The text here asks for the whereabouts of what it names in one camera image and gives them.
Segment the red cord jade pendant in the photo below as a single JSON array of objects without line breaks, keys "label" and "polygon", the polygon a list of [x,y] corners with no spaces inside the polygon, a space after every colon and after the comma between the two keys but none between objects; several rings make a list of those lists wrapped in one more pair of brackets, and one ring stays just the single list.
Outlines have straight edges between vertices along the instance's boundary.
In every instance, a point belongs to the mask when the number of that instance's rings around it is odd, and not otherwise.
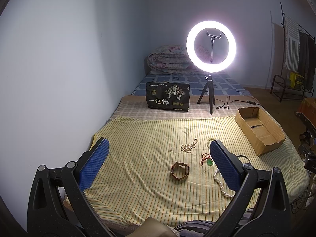
[{"label": "red cord jade pendant", "polygon": [[205,163],[208,166],[212,166],[213,165],[213,160],[212,160],[210,154],[208,154],[208,153],[202,154],[200,165],[203,166]]}]

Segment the thin blue bangle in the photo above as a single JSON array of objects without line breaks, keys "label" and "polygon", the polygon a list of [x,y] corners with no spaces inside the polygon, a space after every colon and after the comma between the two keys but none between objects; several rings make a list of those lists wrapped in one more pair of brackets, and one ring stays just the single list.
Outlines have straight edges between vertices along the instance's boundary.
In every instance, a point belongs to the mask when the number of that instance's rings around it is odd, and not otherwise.
[{"label": "thin blue bangle", "polygon": [[246,157],[244,155],[238,155],[237,157],[238,158],[245,158],[248,161],[248,163],[251,164],[250,159],[248,157]]}]

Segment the brown cardboard box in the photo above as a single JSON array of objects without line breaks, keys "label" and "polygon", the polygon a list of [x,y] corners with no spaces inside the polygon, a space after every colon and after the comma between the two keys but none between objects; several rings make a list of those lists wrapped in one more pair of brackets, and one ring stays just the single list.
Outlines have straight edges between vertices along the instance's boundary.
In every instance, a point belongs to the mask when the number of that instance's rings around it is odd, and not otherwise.
[{"label": "brown cardboard box", "polygon": [[282,128],[260,107],[238,109],[235,121],[247,137],[257,156],[280,148],[286,139]]}]

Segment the yellow striped cloth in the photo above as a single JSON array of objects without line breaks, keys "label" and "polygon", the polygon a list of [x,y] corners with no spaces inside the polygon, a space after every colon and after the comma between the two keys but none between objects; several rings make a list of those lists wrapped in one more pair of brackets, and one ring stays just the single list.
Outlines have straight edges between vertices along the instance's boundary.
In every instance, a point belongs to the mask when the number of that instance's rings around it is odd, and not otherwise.
[{"label": "yellow striped cloth", "polygon": [[117,117],[98,131],[94,140],[102,137],[109,141],[109,155],[84,193],[106,223],[122,227],[138,226],[148,217],[169,226],[217,220],[234,191],[215,172],[216,165],[202,161],[212,140],[221,141],[244,163],[259,170],[280,168],[290,200],[308,186],[308,173],[291,140],[285,139],[276,150],[258,156],[233,116]]}]

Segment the blue patterned bed sheet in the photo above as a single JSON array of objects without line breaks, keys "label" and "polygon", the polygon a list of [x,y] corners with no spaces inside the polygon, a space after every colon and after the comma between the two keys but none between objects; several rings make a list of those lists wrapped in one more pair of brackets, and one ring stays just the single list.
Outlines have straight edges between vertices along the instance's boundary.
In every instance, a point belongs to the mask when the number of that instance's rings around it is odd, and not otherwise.
[{"label": "blue patterned bed sheet", "polygon": [[[213,85],[215,95],[240,95],[250,96],[250,92],[225,72],[213,73]],[[189,74],[148,74],[146,75],[132,95],[145,96],[147,82],[170,82],[174,84],[189,84],[190,95],[200,95],[206,79],[204,73]]]}]

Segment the yellow black box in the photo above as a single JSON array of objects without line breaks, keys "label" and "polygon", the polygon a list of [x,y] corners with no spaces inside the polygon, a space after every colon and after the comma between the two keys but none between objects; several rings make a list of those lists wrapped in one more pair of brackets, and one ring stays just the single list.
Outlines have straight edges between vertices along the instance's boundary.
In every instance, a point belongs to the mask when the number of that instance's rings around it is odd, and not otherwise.
[{"label": "yellow black box", "polygon": [[293,89],[301,89],[303,84],[303,76],[299,75],[296,72],[290,71],[288,75],[288,79],[290,82],[290,87]]}]

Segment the black tripod stand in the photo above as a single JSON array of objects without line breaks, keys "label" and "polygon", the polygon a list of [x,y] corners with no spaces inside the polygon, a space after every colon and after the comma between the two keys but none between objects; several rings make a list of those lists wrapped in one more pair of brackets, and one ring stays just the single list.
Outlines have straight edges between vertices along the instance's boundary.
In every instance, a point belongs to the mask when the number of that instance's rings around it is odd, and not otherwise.
[{"label": "black tripod stand", "polygon": [[208,90],[208,97],[209,97],[209,113],[213,114],[213,105],[215,105],[215,95],[214,95],[214,85],[213,85],[213,77],[211,74],[205,75],[206,84],[201,92],[201,95],[198,99],[198,104],[202,101],[203,96]]}]

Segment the black clothes rack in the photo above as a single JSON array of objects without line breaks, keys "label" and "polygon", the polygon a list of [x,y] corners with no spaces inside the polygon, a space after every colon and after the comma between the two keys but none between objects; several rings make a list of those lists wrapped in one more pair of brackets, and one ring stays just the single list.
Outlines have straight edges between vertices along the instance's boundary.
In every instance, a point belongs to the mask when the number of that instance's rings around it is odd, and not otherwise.
[{"label": "black clothes rack", "polygon": [[314,95],[315,37],[284,12],[282,15],[282,50],[279,73],[272,77],[270,94],[281,103],[299,101]]}]

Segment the black snack bag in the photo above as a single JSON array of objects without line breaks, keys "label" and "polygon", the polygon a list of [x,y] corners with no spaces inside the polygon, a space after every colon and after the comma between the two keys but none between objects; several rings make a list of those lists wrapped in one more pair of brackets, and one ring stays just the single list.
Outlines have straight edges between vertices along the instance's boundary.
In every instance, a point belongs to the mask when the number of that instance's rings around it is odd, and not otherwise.
[{"label": "black snack bag", "polygon": [[146,102],[150,109],[188,112],[190,85],[170,82],[147,82]]}]

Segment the dark hanging clothes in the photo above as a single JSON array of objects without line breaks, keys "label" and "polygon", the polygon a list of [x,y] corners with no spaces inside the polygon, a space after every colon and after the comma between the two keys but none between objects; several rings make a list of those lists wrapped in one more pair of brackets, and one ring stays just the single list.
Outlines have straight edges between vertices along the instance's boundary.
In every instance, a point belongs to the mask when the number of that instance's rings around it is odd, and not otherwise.
[{"label": "dark hanging clothes", "polygon": [[299,33],[298,73],[305,78],[305,85],[310,89],[315,74],[315,41],[303,32]]}]

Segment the white striped towel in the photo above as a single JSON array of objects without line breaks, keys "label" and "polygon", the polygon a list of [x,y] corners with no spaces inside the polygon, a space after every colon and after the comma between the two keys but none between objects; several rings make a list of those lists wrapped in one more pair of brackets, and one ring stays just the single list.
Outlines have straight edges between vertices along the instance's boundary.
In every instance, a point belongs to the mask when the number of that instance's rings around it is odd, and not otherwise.
[{"label": "white striped towel", "polygon": [[296,72],[299,64],[299,25],[284,14],[285,30],[285,61],[284,66],[289,71]]}]

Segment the folded floral quilt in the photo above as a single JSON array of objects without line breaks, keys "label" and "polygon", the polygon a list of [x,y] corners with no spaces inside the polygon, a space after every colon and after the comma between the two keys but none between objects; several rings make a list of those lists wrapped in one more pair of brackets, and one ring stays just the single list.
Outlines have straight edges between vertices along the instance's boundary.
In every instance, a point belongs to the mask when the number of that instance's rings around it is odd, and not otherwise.
[{"label": "folded floral quilt", "polygon": [[199,69],[191,62],[186,46],[164,45],[156,48],[148,57],[147,65],[152,71],[158,73],[193,73]]}]

